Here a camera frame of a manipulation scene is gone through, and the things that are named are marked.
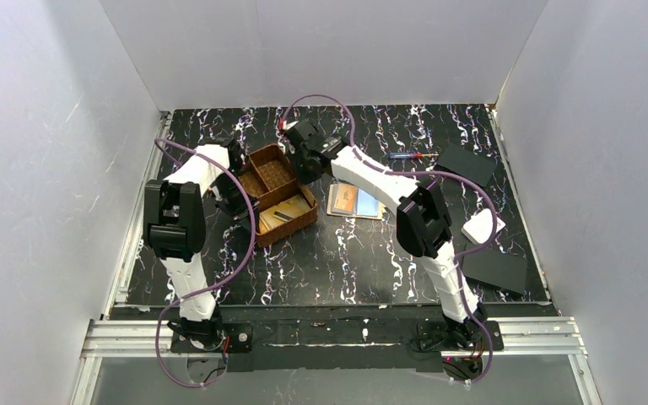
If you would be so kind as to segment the black flat box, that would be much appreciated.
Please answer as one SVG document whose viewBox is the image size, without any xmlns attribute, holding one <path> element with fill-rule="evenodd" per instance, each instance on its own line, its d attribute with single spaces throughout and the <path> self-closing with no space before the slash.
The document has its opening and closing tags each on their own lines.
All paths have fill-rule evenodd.
<svg viewBox="0 0 648 405">
<path fill-rule="evenodd" d="M 470 279 L 509 293 L 523 295 L 527 286 L 527 259 L 495 249 L 462 258 L 462 271 Z"/>
<path fill-rule="evenodd" d="M 486 187 L 493 177 L 496 166 L 494 159 L 477 155 L 453 144 L 439 154 L 434 168 L 465 177 L 480 187 Z"/>
</svg>

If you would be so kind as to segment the orange card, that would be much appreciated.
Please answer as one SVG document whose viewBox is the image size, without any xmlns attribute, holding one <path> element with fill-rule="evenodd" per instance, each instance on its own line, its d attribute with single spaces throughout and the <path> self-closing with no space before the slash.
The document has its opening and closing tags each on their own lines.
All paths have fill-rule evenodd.
<svg viewBox="0 0 648 405">
<path fill-rule="evenodd" d="M 332 189 L 332 212 L 354 214 L 358 190 L 356 186 L 349 184 L 335 184 Z"/>
</svg>

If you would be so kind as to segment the blue red screwdriver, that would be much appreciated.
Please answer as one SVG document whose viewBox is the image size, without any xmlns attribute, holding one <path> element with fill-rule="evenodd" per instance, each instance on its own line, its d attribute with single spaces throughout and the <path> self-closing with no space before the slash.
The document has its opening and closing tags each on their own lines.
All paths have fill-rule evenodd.
<svg viewBox="0 0 648 405">
<path fill-rule="evenodd" d="M 413 152 L 398 152 L 398 153 L 389 153 L 387 158 L 389 160 L 411 160 L 411 159 L 427 159 L 427 158 L 437 158 L 438 154 L 423 154 L 423 153 L 413 153 Z"/>
</svg>

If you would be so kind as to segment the black striped yellow card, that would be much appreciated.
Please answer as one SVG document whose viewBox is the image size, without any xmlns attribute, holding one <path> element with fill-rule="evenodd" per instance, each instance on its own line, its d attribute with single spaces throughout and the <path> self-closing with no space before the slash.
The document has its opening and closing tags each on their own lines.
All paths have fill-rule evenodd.
<svg viewBox="0 0 648 405">
<path fill-rule="evenodd" d="M 270 208 L 272 216 L 280 221 L 288 222 L 311 210 L 304 195 L 298 194 Z"/>
</svg>

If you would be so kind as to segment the black flat box far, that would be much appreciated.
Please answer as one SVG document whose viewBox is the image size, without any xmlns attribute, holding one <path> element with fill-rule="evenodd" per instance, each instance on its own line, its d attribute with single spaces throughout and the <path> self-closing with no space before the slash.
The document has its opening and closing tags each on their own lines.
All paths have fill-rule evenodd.
<svg viewBox="0 0 648 405">
<path fill-rule="evenodd" d="M 434 168 L 465 177 L 480 187 L 486 187 L 493 177 L 496 166 L 494 159 L 477 155 L 453 144 L 439 154 Z"/>
</svg>

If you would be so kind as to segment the yellow VIP card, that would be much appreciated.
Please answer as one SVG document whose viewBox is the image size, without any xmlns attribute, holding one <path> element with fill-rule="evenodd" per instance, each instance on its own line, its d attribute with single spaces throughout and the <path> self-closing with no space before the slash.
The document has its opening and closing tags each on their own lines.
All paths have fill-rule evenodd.
<svg viewBox="0 0 648 405">
<path fill-rule="evenodd" d="M 259 214 L 259 231 L 264 234 L 282 226 L 294 218 L 296 212 L 290 206 L 277 205 Z"/>
</svg>

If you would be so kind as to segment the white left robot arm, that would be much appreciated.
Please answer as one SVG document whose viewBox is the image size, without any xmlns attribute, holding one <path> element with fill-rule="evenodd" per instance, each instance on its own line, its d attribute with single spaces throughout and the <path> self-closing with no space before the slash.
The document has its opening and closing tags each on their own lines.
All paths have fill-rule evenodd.
<svg viewBox="0 0 648 405">
<path fill-rule="evenodd" d="M 217 208 L 250 232 L 257 231 L 258 203 L 238 177 L 248 158 L 235 139 L 215 138 L 183 150 L 191 155 L 185 163 L 144 186 L 143 241 L 164 264 L 178 299 L 180 318 L 169 321 L 169 328 L 209 345 L 223 339 L 224 327 L 203 269 L 203 200 L 213 193 Z"/>
</svg>

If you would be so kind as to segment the aluminium frame rail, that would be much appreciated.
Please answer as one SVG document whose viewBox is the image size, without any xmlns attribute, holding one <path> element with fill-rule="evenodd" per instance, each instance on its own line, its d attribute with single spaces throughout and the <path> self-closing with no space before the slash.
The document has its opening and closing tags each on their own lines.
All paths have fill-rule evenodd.
<svg viewBox="0 0 648 405">
<path fill-rule="evenodd" d="M 261 323 L 252 350 L 171 351 L 154 321 L 89 329 L 74 404 L 598 404 L 571 317 L 503 317 L 482 380 L 462 381 L 462 353 L 414 352 L 402 321 Z"/>
</svg>

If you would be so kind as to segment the white small box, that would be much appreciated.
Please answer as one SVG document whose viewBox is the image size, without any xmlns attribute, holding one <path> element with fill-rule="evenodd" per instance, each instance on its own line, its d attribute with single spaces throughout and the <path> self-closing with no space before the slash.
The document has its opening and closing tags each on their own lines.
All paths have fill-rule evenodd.
<svg viewBox="0 0 648 405">
<path fill-rule="evenodd" d="M 505 228 L 505 222 L 488 208 L 475 213 L 463 226 L 462 233 L 467 239 L 476 245 L 482 245 L 489 239 L 495 228 L 498 234 Z"/>
</svg>

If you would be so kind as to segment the black flat box near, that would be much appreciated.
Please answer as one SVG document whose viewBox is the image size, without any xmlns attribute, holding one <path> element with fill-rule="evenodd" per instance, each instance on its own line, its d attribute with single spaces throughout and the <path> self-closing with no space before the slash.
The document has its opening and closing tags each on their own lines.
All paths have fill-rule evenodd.
<svg viewBox="0 0 648 405">
<path fill-rule="evenodd" d="M 470 279 L 509 293 L 523 295 L 527 286 L 527 259 L 495 249 L 462 258 L 462 271 Z"/>
</svg>

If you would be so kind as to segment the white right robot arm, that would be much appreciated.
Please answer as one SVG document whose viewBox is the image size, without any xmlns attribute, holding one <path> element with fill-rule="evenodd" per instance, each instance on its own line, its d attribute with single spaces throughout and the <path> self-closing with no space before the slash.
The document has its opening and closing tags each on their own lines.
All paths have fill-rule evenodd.
<svg viewBox="0 0 648 405">
<path fill-rule="evenodd" d="M 429 275 L 450 333 L 461 342 L 476 336 L 484 313 L 455 269 L 441 179 L 395 175 L 342 137 L 324 136 L 307 119 L 281 122 L 279 131 L 289 143 L 286 156 L 301 184 L 330 175 L 368 193 L 395 216 L 397 244 Z"/>
</svg>

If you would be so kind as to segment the brown woven basket card holder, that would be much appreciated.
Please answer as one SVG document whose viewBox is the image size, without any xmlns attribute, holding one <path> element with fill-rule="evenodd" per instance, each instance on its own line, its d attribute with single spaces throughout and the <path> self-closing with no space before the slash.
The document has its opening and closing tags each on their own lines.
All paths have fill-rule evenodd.
<svg viewBox="0 0 648 405">
<path fill-rule="evenodd" d="M 258 215 L 256 220 L 256 243 L 258 246 L 270 246 L 318 220 L 318 203 L 310 189 L 298 182 L 292 165 L 276 143 L 271 143 L 252 152 L 249 158 L 251 168 L 239 175 L 238 178 L 249 197 L 256 200 L 253 206 Z M 262 234 L 259 231 L 260 212 L 298 194 L 305 196 L 311 210 Z"/>
</svg>

